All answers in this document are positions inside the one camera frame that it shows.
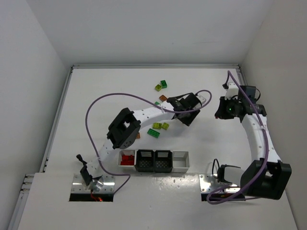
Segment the red square brick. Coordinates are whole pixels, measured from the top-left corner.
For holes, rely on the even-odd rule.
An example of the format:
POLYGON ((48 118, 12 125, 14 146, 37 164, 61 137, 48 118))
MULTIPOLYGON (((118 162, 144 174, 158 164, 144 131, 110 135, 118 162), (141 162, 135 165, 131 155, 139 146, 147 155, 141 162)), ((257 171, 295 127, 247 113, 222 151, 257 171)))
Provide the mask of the red square brick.
POLYGON ((122 161, 134 161, 134 156, 133 155, 123 155, 122 161))

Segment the red long brick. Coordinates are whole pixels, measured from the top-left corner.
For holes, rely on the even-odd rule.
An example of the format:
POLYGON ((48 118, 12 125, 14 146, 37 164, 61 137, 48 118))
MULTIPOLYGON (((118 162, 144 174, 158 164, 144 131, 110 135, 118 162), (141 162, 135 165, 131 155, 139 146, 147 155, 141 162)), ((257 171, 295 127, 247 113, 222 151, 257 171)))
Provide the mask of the red long brick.
POLYGON ((121 161, 120 165, 123 165, 123 166, 133 166, 134 165, 134 161, 121 161))

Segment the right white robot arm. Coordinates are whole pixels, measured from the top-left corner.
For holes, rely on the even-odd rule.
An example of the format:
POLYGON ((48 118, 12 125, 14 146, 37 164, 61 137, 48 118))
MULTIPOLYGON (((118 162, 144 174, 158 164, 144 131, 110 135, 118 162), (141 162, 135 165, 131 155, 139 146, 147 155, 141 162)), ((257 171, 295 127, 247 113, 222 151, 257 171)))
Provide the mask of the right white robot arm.
POLYGON ((255 86, 236 86, 225 83, 225 96, 220 97, 220 104, 215 117, 228 120, 239 118, 250 147, 251 165, 245 170, 238 166, 221 165, 217 170, 217 181, 222 184, 236 184, 244 187, 245 196, 278 200, 281 198, 290 179, 290 164, 283 163, 278 156, 268 128, 265 107, 257 103, 255 86))

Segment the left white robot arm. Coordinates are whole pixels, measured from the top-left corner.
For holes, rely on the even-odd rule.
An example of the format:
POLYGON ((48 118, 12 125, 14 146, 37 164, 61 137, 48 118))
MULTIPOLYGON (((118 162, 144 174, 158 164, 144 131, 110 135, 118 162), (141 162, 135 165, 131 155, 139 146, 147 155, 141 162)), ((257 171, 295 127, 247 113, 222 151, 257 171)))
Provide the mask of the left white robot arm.
POLYGON ((101 149, 97 149, 88 125, 90 110, 96 102, 98 102, 97 99, 89 105, 85 114, 85 129, 94 148, 96 159, 91 162, 85 162, 80 155, 77 155, 78 160, 83 163, 80 174, 89 189, 93 189, 104 174, 118 176, 116 173, 109 172, 103 166, 103 163, 108 161, 114 153, 130 147, 135 142, 141 129, 153 123, 173 119, 177 119, 189 126, 201 109, 206 106, 208 100, 197 93, 191 92, 169 97, 160 104, 149 102, 150 107, 146 109, 130 110, 127 107, 123 108, 109 125, 106 141, 101 149))

